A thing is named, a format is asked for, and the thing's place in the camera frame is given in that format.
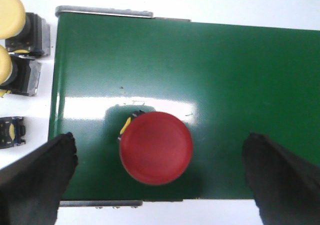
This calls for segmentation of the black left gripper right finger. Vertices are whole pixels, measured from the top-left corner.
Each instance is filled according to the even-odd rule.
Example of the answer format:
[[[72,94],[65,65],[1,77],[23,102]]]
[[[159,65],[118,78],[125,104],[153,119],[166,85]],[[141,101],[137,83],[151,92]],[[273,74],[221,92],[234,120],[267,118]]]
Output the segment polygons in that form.
[[[259,133],[242,146],[245,179],[264,225],[320,223],[320,168]]]

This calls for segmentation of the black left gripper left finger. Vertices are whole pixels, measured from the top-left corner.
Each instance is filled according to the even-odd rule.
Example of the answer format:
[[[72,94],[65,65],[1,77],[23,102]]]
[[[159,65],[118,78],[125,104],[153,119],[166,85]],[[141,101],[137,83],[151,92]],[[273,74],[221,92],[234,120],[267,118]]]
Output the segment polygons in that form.
[[[78,165],[72,133],[60,134],[0,170],[0,223],[53,225]]]

